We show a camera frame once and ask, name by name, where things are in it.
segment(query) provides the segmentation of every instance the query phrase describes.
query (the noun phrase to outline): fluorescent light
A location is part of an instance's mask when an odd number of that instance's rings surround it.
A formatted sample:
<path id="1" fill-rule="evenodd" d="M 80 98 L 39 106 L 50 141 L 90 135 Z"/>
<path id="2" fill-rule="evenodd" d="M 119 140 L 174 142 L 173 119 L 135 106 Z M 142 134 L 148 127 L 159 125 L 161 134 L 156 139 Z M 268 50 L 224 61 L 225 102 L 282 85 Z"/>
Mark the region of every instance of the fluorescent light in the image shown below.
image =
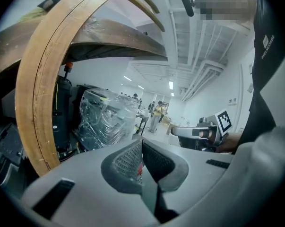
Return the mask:
<path id="1" fill-rule="evenodd" d="M 172 81 L 170 81 L 169 84 L 170 84 L 170 90 L 173 90 L 174 89 L 174 83 Z"/>
<path id="2" fill-rule="evenodd" d="M 123 76 L 125 79 L 129 80 L 129 81 L 132 81 L 130 78 L 126 77 L 126 76 Z"/>

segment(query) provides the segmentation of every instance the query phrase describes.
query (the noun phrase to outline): plastic-wrapped machine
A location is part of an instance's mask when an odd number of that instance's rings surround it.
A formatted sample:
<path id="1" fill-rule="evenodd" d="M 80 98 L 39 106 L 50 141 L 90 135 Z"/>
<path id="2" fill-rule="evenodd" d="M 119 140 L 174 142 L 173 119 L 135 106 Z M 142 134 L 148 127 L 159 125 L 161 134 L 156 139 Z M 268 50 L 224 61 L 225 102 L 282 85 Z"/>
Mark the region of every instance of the plastic-wrapped machine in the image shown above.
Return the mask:
<path id="1" fill-rule="evenodd" d="M 102 88 L 86 90 L 79 108 L 81 144 L 94 150 L 131 140 L 137 109 L 134 98 Z"/>

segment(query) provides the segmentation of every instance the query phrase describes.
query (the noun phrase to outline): white ceiling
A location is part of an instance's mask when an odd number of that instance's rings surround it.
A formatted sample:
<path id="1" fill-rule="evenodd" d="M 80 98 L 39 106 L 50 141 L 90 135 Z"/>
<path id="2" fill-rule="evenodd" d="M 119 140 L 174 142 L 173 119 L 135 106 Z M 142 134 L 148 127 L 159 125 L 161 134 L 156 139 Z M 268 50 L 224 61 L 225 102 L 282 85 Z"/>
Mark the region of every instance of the white ceiling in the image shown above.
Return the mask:
<path id="1" fill-rule="evenodd" d="M 154 23 L 138 26 L 137 29 L 147 32 L 148 36 L 165 46 L 168 61 L 136 58 L 130 63 L 127 73 L 131 76 L 133 71 L 138 72 L 143 79 L 134 78 L 132 82 L 125 81 L 125 84 L 134 87 L 141 85 L 146 90 L 170 96 L 168 82 L 171 80 L 174 82 L 175 96 L 182 98 L 201 62 L 207 59 L 226 65 L 231 42 L 238 33 L 248 35 L 250 25 L 201 20 L 198 11 L 195 10 L 195 15 L 188 17 L 181 0 L 153 1 L 159 8 L 160 14 L 157 17 L 163 23 L 165 32 L 161 32 Z M 212 75 L 214 79 L 219 72 L 209 70 L 199 85 Z"/>

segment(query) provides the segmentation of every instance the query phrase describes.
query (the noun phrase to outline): hand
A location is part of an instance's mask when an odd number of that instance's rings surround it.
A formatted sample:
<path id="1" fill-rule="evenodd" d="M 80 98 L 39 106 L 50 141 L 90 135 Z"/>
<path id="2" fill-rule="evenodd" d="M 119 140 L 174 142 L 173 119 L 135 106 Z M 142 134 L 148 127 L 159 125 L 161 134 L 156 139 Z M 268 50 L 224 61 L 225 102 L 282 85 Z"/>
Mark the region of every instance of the hand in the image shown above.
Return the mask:
<path id="1" fill-rule="evenodd" d="M 229 133 L 224 135 L 222 143 L 217 147 L 217 153 L 233 152 L 237 149 L 242 133 Z"/>

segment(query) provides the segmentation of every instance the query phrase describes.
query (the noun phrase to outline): wooden hoop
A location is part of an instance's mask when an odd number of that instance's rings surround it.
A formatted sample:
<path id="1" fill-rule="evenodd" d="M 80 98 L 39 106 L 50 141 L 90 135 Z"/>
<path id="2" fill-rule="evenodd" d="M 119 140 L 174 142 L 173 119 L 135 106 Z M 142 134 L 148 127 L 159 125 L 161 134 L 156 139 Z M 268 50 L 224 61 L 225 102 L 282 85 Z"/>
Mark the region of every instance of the wooden hoop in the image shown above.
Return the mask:
<path id="1" fill-rule="evenodd" d="M 52 132 L 55 81 L 66 51 L 84 22 L 107 0 L 61 0 L 33 33 L 19 66 L 19 135 L 39 175 L 58 166 Z"/>

